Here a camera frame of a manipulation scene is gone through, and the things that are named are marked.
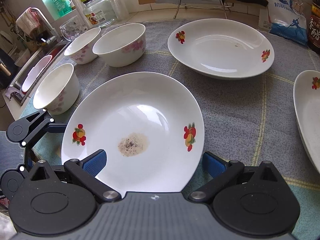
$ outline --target gray ribbed panel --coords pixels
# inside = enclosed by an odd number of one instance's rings
[[[16,170],[24,163],[25,149],[11,142],[5,131],[0,131],[0,178],[7,170]]]
[[[50,240],[254,240],[220,225],[203,204],[181,193],[128,193],[117,203],[105,203],[81,229]],[[11,240],[40,240],[20,233]],[[290,235],[273,240],[294,240]]]

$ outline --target yellow label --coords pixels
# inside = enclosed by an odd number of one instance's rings
[[[315,15],[317,15],[317,16],[320,17],[320,9],[319,9],[317,6],[315,6],[314,4],[312,5],[311,11],[312,11]]]

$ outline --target teal cloth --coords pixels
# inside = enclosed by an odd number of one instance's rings
[[[213,79],[184,66],[168,50],[169,35],[187,22],[190,21],[143,23],[146,26],[146,51],[127,67],[112,68],[100,58],[86,65],[76,65],[80,95],[67,112],[54,116],[56,122],[68,122],[90,92],[116,76],[136,71],[169,75],[184,84],[200,106],[205,126],[204,150],[225,160],[239,160],[247,166],[257,166],[263,160],[272,161],[300,203],[301,214],[293,235],[299,240],[315,240],[320,236],[320,175],[303,148],[292,91],[300,72],[320,68],[319,57],[292,41],[263,33],[275,50],[274,63],[266,73],[238,81]],[[72,61],[63,58],[55,67],[66,62]],[[33,98],[22,116],[35,111],[32,102]],[[51,165],[60,165],[61,159],[55,153],[61,146],[62,137],[62,134],[47,133],[33,150]],[[199,164],[183,193],[188,195],[210,179]]]

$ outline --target blue and white plastic bag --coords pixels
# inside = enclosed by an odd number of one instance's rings
[[[293,0],[268,0],[268,2],[268,20],[260,19],[260,22],[264,22],[262,27],[268,28],[272,34],[307,46],[306,18],[294,9]],[[260,12],[260,17],[265,13],[266,11]]]

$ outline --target glass cup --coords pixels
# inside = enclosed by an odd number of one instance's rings
[[[63,37],[68,41],[74,41],[76,37],[79,37],[84,33],[84,28],[77,15],[62,24],[60,26],[60,30]]]

